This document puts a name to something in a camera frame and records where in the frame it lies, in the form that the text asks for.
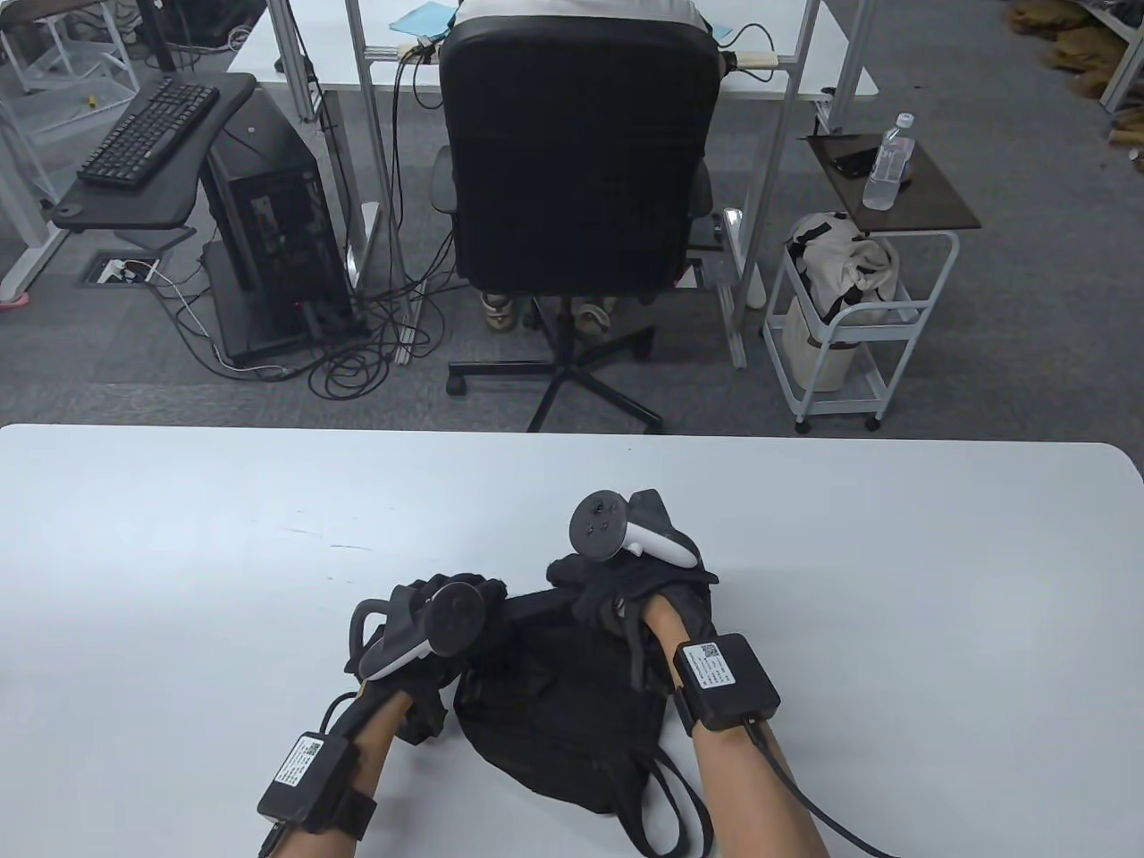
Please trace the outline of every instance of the pink object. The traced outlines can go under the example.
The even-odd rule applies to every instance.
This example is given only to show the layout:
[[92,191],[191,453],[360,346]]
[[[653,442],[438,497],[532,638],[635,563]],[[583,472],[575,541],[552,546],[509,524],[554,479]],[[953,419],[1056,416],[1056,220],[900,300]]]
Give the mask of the pink object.
[[18,310],[21,307],[27,307],[26,292],[19,297],[17,297],[15,301],[13,301],[10,304],[0,304],[0,312],[3,312],[5,310]]

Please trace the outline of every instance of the forearm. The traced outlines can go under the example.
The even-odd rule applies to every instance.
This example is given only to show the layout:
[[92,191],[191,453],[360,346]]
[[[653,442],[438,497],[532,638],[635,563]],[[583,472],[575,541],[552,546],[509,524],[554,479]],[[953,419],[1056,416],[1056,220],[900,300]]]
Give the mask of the forearm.
[[[358,758],[352,786],[359,793],[373,795],[378,792],[389,746],[392,745],[397,728],[400,726],[412,704],[413,700],[408,694],[399,692],[381,707],[355,740],[362,755]],[[273,858],[352,858],[356,849],[357,841],[344,832],[327,831],[321,834],[310,834],[295,829],[275,850]]]
[[[672,680],[680,685],[672,657],[688,641],[683,622],[660,596],[649,603],[644,620],[659,638]],[[763,730],[789,773],[770,728],[764,724]],[[826,858],[826,847],[810,815],[771,771],[746,730],[710,732],[697,723],[692,739],[707,808],[726,858]]]

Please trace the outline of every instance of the water bottle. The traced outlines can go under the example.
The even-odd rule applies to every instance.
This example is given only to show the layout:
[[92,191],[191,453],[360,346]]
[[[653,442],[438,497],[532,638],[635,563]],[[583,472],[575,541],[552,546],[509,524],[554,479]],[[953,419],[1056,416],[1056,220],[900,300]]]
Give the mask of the water bottle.
[[914,141],[904,132],[914,124],[913,113],[898,114],[898,122],[882,136],[882,145],[877,150],[877,160],[869,173],[861,204],[866,208],[885,212],[898,198],[901,176],[906,172],[909,156],[914,153]]

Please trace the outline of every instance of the chair wheel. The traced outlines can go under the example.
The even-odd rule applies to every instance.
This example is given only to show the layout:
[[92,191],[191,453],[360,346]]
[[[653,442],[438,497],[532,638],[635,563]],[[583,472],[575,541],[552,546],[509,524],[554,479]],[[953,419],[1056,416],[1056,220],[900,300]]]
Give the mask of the chair wheel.
[[646,360],[651,357],[651,347],[656,342],[656,332],[650,331],[631,344],[631,357],[636,360]]

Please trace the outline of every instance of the black bag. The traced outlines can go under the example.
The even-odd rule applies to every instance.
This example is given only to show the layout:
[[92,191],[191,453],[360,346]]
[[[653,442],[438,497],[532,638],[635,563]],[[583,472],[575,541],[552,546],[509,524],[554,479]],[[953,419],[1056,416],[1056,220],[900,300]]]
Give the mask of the black bag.
[[[556,594],[506,603],[517,617],[531,615],[515,619],[510,637],[461,674],[453,701],[461,730],[480,756],[533,792],[614,813],[645,858],[682,858],[690,848],[666,769],[696,808],[704,836],[700,858],[706,858],[714,840],[710,816],[659,747],[666,698],[633,690],[625,642],[577,622]],[[521,610],[530,604],[545,609]],[[643,826],[649,777],[680,823],[678,841],[662,855]]]

